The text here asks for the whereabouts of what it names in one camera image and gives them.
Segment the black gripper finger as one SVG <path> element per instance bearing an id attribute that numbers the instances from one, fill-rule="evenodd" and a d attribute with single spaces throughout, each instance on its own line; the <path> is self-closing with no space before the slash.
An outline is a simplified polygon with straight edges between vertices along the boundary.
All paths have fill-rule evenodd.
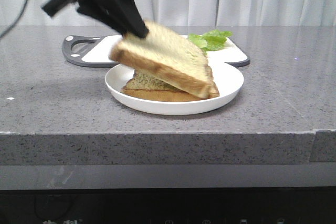
<path id="1" fill-rule="evenodd" d="M 77 12 L 104 23 L 118 33 L 127 33 L 125 11 L 129 0 L 77 0 Z"/>
<path id="2" fill-rule="evenodd" d="M 134 0 L 107 0 L 106 9 L 111 28 L 124 35 L 132 33 L 145 38 L 149 33 Z"/>

